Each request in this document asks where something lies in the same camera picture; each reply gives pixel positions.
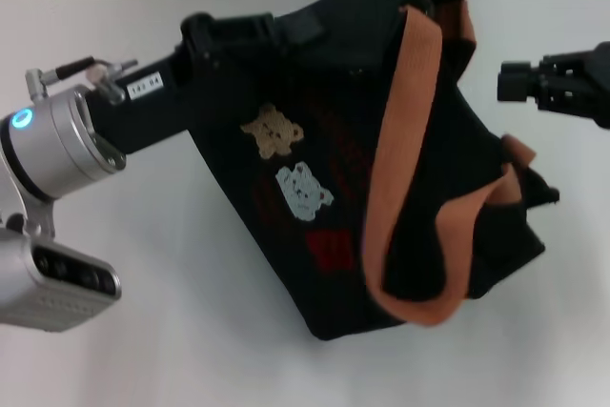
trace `camera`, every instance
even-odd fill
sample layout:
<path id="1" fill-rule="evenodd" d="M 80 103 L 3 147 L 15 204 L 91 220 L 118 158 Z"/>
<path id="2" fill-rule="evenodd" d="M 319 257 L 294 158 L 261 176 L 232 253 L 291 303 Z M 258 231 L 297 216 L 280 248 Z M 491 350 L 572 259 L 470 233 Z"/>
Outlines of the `camera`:
<path id="1" fill-rule="evenodd" d="M 61 332 L 121 297 L 110 264 L 50 240 L 0 229 L 0 323 Z"/>

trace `label sticker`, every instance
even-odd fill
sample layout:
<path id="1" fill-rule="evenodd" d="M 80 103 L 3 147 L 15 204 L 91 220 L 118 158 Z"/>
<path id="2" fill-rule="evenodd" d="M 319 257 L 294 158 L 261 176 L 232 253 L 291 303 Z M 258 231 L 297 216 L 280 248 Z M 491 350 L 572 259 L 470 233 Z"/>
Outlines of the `label sticker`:
<path id="1" fill-rule="evenodd" d="M 130 95 L 130 99 L 135 100 L 161 88 L 163 88 L 163 80 L 161 79 L 161 74 L 157 72 L 134 81 L 127 87 L 127 92 Z"/>
<path id="2" fill-rule="evenodd" d="M 331 205 L 335 199 L 330 191 L 320 186 L 304 162 L 291 171 L 287 167 L 275 176 L 293 215 L 302 221 L 314 221 L 315 212 L 322 205 Z"/>

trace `orange strap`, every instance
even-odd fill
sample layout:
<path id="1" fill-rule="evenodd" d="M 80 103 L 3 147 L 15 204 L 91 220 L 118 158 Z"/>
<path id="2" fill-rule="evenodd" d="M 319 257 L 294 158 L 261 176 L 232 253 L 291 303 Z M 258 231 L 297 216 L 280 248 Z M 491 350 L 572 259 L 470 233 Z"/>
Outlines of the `orange strap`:
<path id="1" fill-rule="evenodd" d="M 425 302 L 402 300 L 383 290 L 385 260 L 402 206 L 411 187 L 435 97 L 442 49 L 438 24 L 408 7 L 396 72 L 381 124 L 364 228 L 362 266 L 369 292 L 388 314 L 423 325 L 451 316 L 466 297 L 477 215 L 485 202 L 521 200 L 511 165 L 504 176 L 465 196 L 446 202 L 436 217 L 445 264 L 441 294 Z"/>

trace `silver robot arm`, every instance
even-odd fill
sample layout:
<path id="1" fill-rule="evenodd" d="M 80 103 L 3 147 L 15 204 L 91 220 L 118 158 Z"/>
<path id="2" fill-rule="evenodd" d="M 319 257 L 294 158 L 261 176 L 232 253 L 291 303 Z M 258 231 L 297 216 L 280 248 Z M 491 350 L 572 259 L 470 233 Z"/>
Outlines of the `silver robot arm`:
<path id="1" fill-rule="evenodd" d="M 53 241 L 53 202 L 126 164 L 93 129 L 85 100 L 90 89 L 48 96 L 49 84 L 86 66 L 98 75 L 95 86 L 119 100 L 113 79 L 128 66 L 89 59 L 63 74 L 32 70 L 26 79 L 33 105 L 0 123 L 0 323 L 61 332 L 121 296 L 110 264 Z"/>

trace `white wall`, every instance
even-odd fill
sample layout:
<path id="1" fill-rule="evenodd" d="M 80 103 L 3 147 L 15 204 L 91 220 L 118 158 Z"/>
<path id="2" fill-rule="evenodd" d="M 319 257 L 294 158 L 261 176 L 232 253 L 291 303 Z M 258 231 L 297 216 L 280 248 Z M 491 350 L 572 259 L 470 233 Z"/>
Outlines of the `white wall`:
<path id="1" fill-rule="evenodd" d="M 310 1 L 0 0 L 0 111 L 28 103 L 26 68 L 90 53 L 148 62 L 173 48 L 192 11 L 280 13 Z M 543 257 L 441 327 L 320 343 L 179 135 L 57 205 L 58 241 L 109 260 L 124 297 L 61 335 L 0 327 L 0 406 L 606 406 L 610 133 L 499 105 L 495 84 L 504 59 L 608 39 L 610 0 L 471 6 L 479 48 L 464 93 L 495 132 L 537 149 L 536 168 L 562 191 L 558 206 L 531 213 Z M 86 30 L 76 12 L 91 19 Z"/>

